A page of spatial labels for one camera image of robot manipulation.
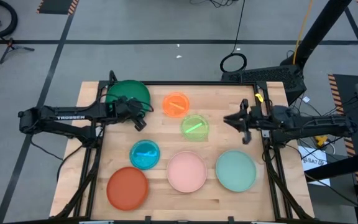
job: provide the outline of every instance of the teal plate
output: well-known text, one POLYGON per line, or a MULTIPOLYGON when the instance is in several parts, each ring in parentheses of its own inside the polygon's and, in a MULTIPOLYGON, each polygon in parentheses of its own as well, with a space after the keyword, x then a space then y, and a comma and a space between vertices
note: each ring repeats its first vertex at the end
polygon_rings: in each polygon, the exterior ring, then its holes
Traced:
POLYGON ((151 169, 160 159, 160 149, 151 140, 141 140, 132 147, 129 159, 132 165, 138 169, 151 169))
POLYGON ((243 192, 253 186, 257 169, 248 154, 230 150, 221 154, 216 161, 216 176, 225 188, 234 192, 243 192))

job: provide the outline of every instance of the yellow clamp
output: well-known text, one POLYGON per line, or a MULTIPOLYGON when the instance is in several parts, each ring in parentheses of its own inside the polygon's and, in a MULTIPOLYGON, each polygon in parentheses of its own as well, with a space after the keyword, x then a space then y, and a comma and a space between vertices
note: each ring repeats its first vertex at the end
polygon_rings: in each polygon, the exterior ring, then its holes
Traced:
POLYGON ((317 146, 321 147, 327 141, 328 137, 327 136, 315 136, 314 139, 316 140, 317 146))
POLYGON ((257 93, 257 94, 255 94, 255 96, 258 98, 258 100, 259 100, 261 103, 264 102, 264 98, 262 97, 261 94, 257 93))

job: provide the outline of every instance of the wooden table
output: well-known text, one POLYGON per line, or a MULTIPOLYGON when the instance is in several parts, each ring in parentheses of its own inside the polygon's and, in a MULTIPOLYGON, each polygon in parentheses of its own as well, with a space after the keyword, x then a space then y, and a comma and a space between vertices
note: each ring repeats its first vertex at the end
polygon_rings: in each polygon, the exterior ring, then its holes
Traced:
MULTIPOLYGON (((87 106, 96 98, 98 82, 83 82, 77 106, 87 106)), ((106 127, 104 134, 98 181, 96 184, 93 220, 193 220, 225 221, 233 216, 235 221, 274 221, 272 200, 266 166, 262 160, 260 133, 252 130, 251 142, 243 145, 242 134, 223 123, 223 116, 239 111, 242 99, 247 98, 250 106, 255 105, 254 92, 250 86, 147 86, 155 112, 149 113, 147 126, 138 132, 131 122, 106 127), (203 142, 186 140, 180 131, 181 119, 169 118, 162 111, 165 95, 181 91, 190 100, 188 114, 201 114, 209 123, 209 136, 203 142), (147 200, 138 209, 123 212, 115 209, 107 200, 106 185, 110 176, 118 169, 131 166, 129 151, 133 144, 142 139, 151 139, 160 147, 160 160, 150 170, 144 171, 149 180, 147 200), (257 166, 257 180, 245 192, 231 192, 216 178, 215 163, 219 155, 230 149, 248 153, 257 166), (174 190, 168 183, 165 169, 169 159, 180 151, 198 153, 206 162, 208 178, 199 190, 184 194, 174 190)), ((287 105, 282 83, 268 83, 268 93, 274 105, 287 105)), ((74 121, 75 126, 89 125, 89 121, 74 121)), ((296 141, 290 145, 297 147, 296 141)), ((76 139, 69 139, 65 156, 80 146, 76 139)), ((71 199, 78 188, 85 150, 71 157, 62 167, 50 214, 56 215, 71 199)), ((282 161, 289 191, 296 201, 313 216, 308 187, 303 174, 299 154, 292 148, 282 149, 282 161)), ((282 195, 277 188, 281 216, 285 217, 282 195)), ((81 214, 85 214, 88 193, 84 193, 81 214)))

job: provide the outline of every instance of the tripod stand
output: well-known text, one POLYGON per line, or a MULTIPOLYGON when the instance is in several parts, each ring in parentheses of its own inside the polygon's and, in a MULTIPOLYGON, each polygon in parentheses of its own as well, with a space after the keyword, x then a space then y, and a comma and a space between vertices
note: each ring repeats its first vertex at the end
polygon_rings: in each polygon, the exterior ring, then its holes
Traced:
POLYGON ((14 44, 14 40, 13 40, 12 37, 9 40, 5 39, 3 36, 0 36, 0 38, 7 45, 4 54, 2 55, 2 57, 0 59, 0 65, 2 65, 2 63, 4 63, 5 57, 9 52, 12 52, 12 51, 17 50, 17 49, 28 50, 28 51, 31 51, 31 52, 35 50, 35 49, 30 48, 30 47, 23 47, 23 46, 19 46, 19 45, 14 44))

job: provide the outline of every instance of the green bowl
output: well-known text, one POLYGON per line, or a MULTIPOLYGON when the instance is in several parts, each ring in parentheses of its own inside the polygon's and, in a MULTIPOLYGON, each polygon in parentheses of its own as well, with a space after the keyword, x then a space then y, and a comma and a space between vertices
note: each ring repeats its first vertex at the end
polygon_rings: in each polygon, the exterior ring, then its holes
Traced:
MULTIPOLYGON (((116 100, 116 96, 126 96, 129 99, 135 98, 141 102, 150 103, 150 92, 147 87, 136 80, 124 80, 120 82, 116 82, 110 89, 107 91, 106 102, 110 103, 113 100, 116 100)), ((145 110, 150 110, 151 108, 148 105, 142 104, 145 110)))

